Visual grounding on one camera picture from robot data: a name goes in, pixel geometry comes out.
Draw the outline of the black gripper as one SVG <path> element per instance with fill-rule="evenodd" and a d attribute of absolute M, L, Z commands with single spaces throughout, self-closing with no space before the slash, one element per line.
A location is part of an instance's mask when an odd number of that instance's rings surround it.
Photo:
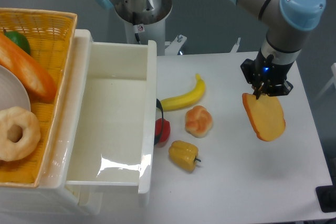
<path fill-rule="evenodd" d="M 292 52 L 261 48 L 254 60 L 244 60 L 240 68 L 258 100 L 262 94 L 277 97 L 291 92 L 293 85 L 287 81 L 287 74 L 292 65 Z"/>

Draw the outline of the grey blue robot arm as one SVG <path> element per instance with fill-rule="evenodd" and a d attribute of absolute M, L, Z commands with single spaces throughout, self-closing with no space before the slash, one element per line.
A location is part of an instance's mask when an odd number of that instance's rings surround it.
<path fill-rule="evenodd" d="M 293 86 L 287 74 L 318 26 L 326 0 L 230 1 L 268 27 L 256 59 L 246 59 L 240 66 L 254 96 L 288 95 Z"/>

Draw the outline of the robot base column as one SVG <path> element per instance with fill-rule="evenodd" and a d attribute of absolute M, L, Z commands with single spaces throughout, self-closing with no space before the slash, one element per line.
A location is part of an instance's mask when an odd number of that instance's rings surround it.
<path fill-rule="evenodd" d="M 103 9 L 114 10 L 124 23 L 127 43 L 156 42 L 157 55 L 165 55 L 166 19 L 172 0 L 95 0 Z"/>

